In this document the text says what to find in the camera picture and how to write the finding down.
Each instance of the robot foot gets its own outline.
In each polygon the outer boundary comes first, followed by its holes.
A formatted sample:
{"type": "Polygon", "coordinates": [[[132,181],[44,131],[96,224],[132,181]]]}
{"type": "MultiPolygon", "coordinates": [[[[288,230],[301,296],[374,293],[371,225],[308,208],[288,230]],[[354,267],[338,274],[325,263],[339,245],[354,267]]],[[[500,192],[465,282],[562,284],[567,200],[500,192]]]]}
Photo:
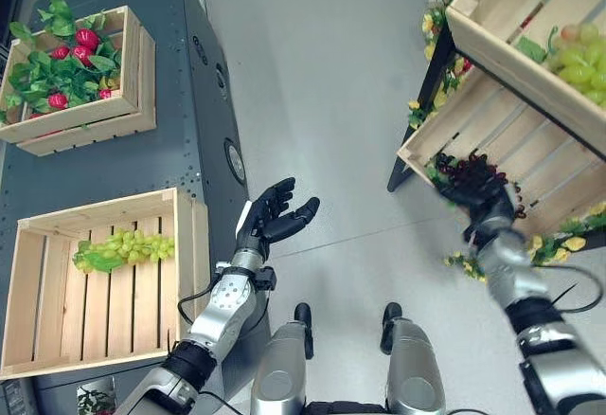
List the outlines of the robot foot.
{"type": "Polygon", "coordinates": [[[385,306],[383,311],[383,334],[381,335],[381,352],[385,355],[391,354],[394,345],[393,330],[394,318],[401,317],[401,306],[398,303],[391,302],[385,306]]]}
{"type": "Polygon", "coordinates": [[[294,308],[294,320],[305,324],[305,358],[313,358],[312,308],[307,303],[299,303],[294,308]]]}

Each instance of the flower garland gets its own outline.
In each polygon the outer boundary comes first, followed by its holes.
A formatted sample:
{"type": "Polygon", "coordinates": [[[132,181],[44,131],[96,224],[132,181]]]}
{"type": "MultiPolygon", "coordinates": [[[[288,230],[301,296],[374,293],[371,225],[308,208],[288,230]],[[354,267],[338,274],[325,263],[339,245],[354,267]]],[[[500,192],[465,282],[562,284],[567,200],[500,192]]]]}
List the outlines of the flower garland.
{"type": "MultiPolygon", "coordinates": [[[[560,233],[552,236],[535,235],[528,243],[528,256],[534,265],[564,263],[571,253],[587,244],[586,236],[595,230],[606,230],[606,202],[591,207],[584,217],[570,218],[560,226],[560,233]]],[[[486,282],[484,270],[474,256],[455,252],[444,259],[446,266],[458,266],[465,275],[486,282]]]]}
{"type": "MultiPolygon", "coordinates": [[[[453,0],[431,0],[427,11],[423,14],[421,22],[421,32],[425,40],[424,54],[427,61],[431,61],[436,50],[437,38],[440,31],[446,23],[446,7],[453,0]]],[[[410,115],[408,124],[411,128],[417,129],[428,117],[432,117],[437,113],[446,99],[452,94],[464,81],[464,75],[470,70],[472,64],[469,60],[456,55],[454,60],[450,62],[445,69],[444,78],[437,89],[434,101],[425,108],[420,108],[417,100],[408,101],[408,109],[410,115]]]]}

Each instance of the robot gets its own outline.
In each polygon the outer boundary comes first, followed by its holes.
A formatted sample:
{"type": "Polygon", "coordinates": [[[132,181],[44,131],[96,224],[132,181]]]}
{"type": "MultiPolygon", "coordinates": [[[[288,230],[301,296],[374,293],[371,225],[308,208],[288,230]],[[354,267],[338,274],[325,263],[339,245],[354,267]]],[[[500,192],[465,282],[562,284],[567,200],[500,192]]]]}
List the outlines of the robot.
{"type": "MultiPolygon", "coordinates": [[[[501,180],[480,175],[473,186],[438,184],[440,193],[467,208],[466,241],[477,248],[491,296],[503,308],[525,358],[525,388],[539,415],[606,414],[606,371],[583,346],[574,328],[553,306],[547,287],[531,267],[524,236],[512,228],[515,211],[501,180]]],[[[236,251],[213,280],[210,301],[189,335],[166,361],[144,378],[117,415],[187,414],[215,367],[229,354],[244,321],[255,311],[256,291],[272,288],[273,270],[263,267],[270,244],[303,229],[320,201],[284,213],[294,179],[247,202],[239,220],[236,251]]],[[[251,394],[253,415],[394,413],[444,415],[445,395],[432,344],[420,326],[402,316],[397,303],[383,315],[381,350],[390,354],[384,406],[310,403],[305,394],[306,359],[313,357],[312,314],[301,303],[294,321],[281,326],[267,344],[251,394]]]]}

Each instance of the yellow flower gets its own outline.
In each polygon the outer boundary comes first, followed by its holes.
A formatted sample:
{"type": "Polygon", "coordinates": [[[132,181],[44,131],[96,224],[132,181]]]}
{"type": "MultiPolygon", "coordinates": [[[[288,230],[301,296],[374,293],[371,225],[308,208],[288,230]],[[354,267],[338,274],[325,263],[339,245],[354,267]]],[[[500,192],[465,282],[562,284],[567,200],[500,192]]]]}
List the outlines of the yellow flower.
{"type": "Polygon", "coordinates": [[[465,60],[461,57],[457,58],[454,62],[454,73],[458,76],[461,72],[463,72],[463,66],[465,65],[465,60]]]}
{"type": "Polygon", "coordinates": [[[446,96],[446,93],[444,93],[444,90],[440,88],[439,91],[436,93],[436,97],[434,98],[434,107],[436,107],[437,109],[440,108],[446,103],[447,98],[448,97],[446,96]]]}
{"type": "Polygon", "coordinates": [[[565,247],[567,247],[568,249],[570,249],[571,251],[578,251],[579,249],[582,249],[583,247],[585,247],[586,243],[587,243],[587,241],[584,238],[572,237],[572,238],[569,238],[568,240],[566,240],[563,243],[563,245],[565,247]]]}
{"type": "Polygon", "coordinates": [[[434,50],[436,50],[436,45],[434,43],[430,43],[425,47],[425,58],[429,62],[434,56],[434,50]]]}
{"type": "Polygon", "coordinates": [[[532,246],[530,247],[531,251],[536,251],[537,249],[541,249],[543,247],[543,238],[541,235],[535,235],[532,237],[532,246]]]}
{"type": "Polygon", "coordinates": [[[421,25],[423,33],[430,33],[433,27],[434,19],[432,19],[432,16],[430,14],[423,15],[423,24],[421,25]]]}
{"type": "Polygon", "coordinates": [[[599,204],[591,207],[589,209],[589,211],[587,211],[587,213],[590,214],[591,216],[594,216],[596,214],[602,214],[605,211],[606,211],[606,202],[600,202],[599,204]]]}
{"type": "Polygon", "coordinates": [[[564,249],[563,247],[559,247],[556,251],[556,255],[553,256],[554,262],[566,262],[570,257],[570,251],[564,249]]]}

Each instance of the artificial grapes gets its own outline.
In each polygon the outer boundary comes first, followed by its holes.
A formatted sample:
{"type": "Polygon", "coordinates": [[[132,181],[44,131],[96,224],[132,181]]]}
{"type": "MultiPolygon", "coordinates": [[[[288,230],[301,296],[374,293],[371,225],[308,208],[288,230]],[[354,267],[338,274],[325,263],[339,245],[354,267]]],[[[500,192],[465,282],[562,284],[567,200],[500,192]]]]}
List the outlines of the artificial grapes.
{"type": "Polygon", "coordinates": [[[551,40],[555,49],[547,66],[581,92],[587,99],[605,108],[606,35],[594,24],[567,25],[551,40]]]}
{"type": "Polygon", "coordinates": [[[162,235],[145,236],[142,230],[118,229],[105,243],[79,242],[72,261],[84,273],[93,270],[110,273],[124,264],[158,262],[174,256],[174,238],[162,235]]]}

